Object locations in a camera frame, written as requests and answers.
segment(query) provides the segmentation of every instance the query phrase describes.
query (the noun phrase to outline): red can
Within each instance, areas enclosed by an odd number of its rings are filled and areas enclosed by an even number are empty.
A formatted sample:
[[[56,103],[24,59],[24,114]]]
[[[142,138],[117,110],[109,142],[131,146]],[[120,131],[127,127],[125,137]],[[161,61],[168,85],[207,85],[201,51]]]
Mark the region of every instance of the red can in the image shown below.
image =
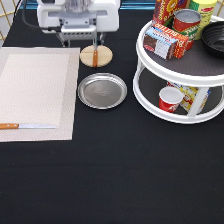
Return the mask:
[[[201,22],[201,14],[191,9],[182,9],[174,13],[173,30],[189,37],[186,50],[192,48],[196,37],[199,24]]]

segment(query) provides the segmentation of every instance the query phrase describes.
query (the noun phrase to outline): knife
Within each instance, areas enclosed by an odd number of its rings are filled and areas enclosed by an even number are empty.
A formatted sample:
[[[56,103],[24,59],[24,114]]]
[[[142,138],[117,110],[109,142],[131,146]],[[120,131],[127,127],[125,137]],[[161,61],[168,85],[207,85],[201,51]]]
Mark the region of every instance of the knife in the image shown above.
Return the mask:
[[[0,129],[53,129],[57,128],[57,126],[49,125],[49,124],[0,124]]]

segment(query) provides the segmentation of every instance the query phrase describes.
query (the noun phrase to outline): can lid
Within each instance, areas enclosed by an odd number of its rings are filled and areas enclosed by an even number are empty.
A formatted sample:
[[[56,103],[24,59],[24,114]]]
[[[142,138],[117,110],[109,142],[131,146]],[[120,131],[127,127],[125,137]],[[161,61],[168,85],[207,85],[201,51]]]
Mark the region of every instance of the can lid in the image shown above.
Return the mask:
[[[201,14],[192,9],[181,9],[174,13],[175,17],[184,23],[197,23],[201,21]]]

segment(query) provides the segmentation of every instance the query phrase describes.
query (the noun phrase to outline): cardboard box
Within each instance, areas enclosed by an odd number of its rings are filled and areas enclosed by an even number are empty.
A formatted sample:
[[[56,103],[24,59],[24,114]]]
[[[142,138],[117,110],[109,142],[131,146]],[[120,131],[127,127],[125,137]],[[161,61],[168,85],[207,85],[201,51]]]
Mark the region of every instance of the cardboard box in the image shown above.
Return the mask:
[[[180,103],[180,106],[182,106],[187,112],[189,112],[191,105],[194,102],[194,99],[197,95],[198,92],[198,88],[197,87],[189,87],[189,86],[183,86],[177,83],[172,83],[172,82],[167,82],[167,86],[172,86],[175,87],[177,89],[179,89],[182,93],[185,94],[185,97],[183,98],[182,102]],[[205,103],[210,95],[211,91],[208,90],[197,114],[201,113],[202,109],[205,106]]]

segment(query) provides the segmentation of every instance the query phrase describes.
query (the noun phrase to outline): food box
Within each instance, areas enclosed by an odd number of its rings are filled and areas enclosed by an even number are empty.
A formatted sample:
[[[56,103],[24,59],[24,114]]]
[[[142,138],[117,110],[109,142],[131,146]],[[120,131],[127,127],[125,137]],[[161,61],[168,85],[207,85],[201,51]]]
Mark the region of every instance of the food box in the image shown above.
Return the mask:
[[[188,0],[156,0],[153,21],[172,29],[174,12],[186,8]]]
[[[143,46],[163,59],[173,56],[177,40],[166,35],[162,30],[151,27],[146,31]]]
[[[189,112],[189,110],[191,108],[191,105],[193,104],[194,99],[197,95],[198,88],[197,87],[183,86],[183,85],[180,85],[180,84],[177,84],[177,83],[172,83],[172,82],[167,82],[167,86],[175,87],[175,88],[179,89],[182,93],[185,94],[182,102],[180,103],[180,106],[182,106],[187,112]],[[205,96],[197,114],[201,113],[201,111],[204,108],[205,103],[206,103],[210,93],[211,93],[211,91],[208,90],[208,92],[207,92],[207,94],[206,94],[206,96]]]
[[[154,24],[153,27],[155,27],[157,30],[160,30],[161,32],[165,33],[165,35],[169,36],[170,38],[174,38],[177,40],[173,56],[178,59],[182,58],[186,51],[186,47],[187,47],[189,38],[187,36],[184,36],[180,33],[175,32],[174,30],[171,30],[159,23]]]

